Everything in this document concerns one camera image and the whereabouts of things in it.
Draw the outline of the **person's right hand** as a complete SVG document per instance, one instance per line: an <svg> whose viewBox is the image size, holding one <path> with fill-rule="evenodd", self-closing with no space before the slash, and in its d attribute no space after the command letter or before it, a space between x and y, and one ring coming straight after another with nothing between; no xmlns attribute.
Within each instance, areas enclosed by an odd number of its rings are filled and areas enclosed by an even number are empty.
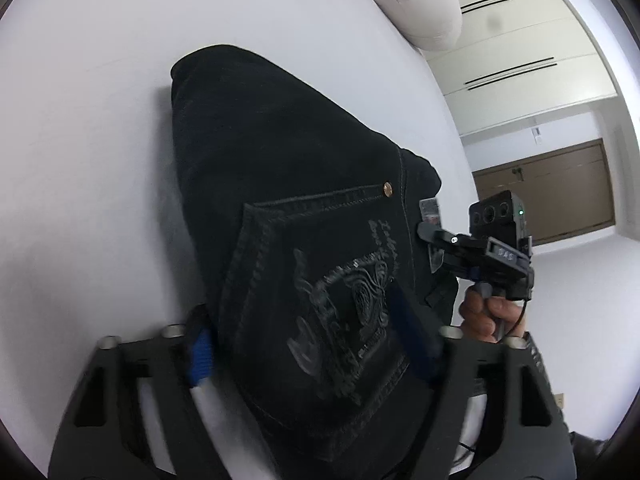
<svg viewBox="0 0 640 480"><path fill-rule="evenodd" d="M511 336L523 337L526 332L526 315L522 307L502 297L483 299L473 287L466 290L459 313L462 332L480 341L492 344L497 341L497 322L503 322L504 330Z"/></svg>

